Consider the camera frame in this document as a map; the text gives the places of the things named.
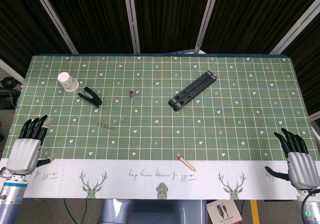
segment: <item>deer head print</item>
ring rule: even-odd
[[[94,198],[96,198],[96,192],[101,190],[101,188],[102,188],[101,185],[104,183],[105,179],[108,178],[107,172],[104,171],[104,173],[101,174],[101,177],[102,177],[101,182],[99,183],[99,179],[98,179],[93,188],[91,188],[89,185],[89,179],[87,180],[87,183],[84,182],[85,177],[86,177],[86,174],[84,174],[84,171],[82,170],[82,172],[79,176],[79,178],[81,179],[82,184],[83,184],[82,189],[87,193],[87,196],[86,196],[87,199],[94,199]]]
[[[220,174],[218,175],[218,179],[220,180],[220,182],[222,183],[222,185],[224,186],[223,190],[226,193],[230,194],[230,200],[238,200],[238,194],[240,192],[242,192],[243,188],[241,187],[244,184],[244,181],[246,179],[245,174],[242,172],[242,175],[239,176],[240,180],[241,180],[241,184],[238,183],[238,181],[236,181],[236,187],[234,189],[231,189],[229,186],[229,182],[226,181],[226,184],[224,183],[224,176]]]

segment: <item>floor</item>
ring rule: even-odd
[[[7,74],[0,69],[0,80],[6,77]],[[0,134],[4,136],[4,140],[0,142],[0,150],[6,143],[9,129],[14,117],[14,110],[0,110]],[[66,199],[67,205],[74,219],[80,223],[85,210],[84,199]],[[84,218],[84,224],[97,223],[101,208],[102,199],[88,199],[87,211]],[[242,200],[235,200],[239,210],[241,210]],[[258,214],[261,224],[301,224],[300,211],[297,201],[263,201],[259,200]],[[250,201],[246,200],[243,207],[242,224],[252,224],[252,213]],[[18,224],[72,224],[74,223],[69,217],[64,206],[63,199],[31,199],[26,198],[22,202],[22,207],[17,219]]]

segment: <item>stapler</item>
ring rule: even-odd
[[[78,96],[85,99],[88,103],[96,106],[97,108],[102,104],[102,100],[98,95],[88,87],[84,88],[83,93],[78,93]]]

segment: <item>white paper cup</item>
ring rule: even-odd
[[[78,89],[79,83],[76,79],[74,79],[68,72],[61,72],[58,75],[58,81],[63,86],[66,92],[74,92]]]

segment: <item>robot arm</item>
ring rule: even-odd
[[[18,216],[28,182],[26,175],[36,167],[51,163],[54,157],[38,160],[43,141],[50,126],[47,115],[28,120],[13,143],[6,169],[12,174],[3,184],[0,192],[0,224],[13,224]]]
[[[297,200],[301,202],[301,217],[305,224],[320,224],[320,178],[315,161],[308,153],[305,141],[286,129],[281,129],[285,138],[279,133],[274,135],[280,140],[288,165],[287,173],[278,173],[265,166],[266,171],[276,177],[290,181],[299,195]]]

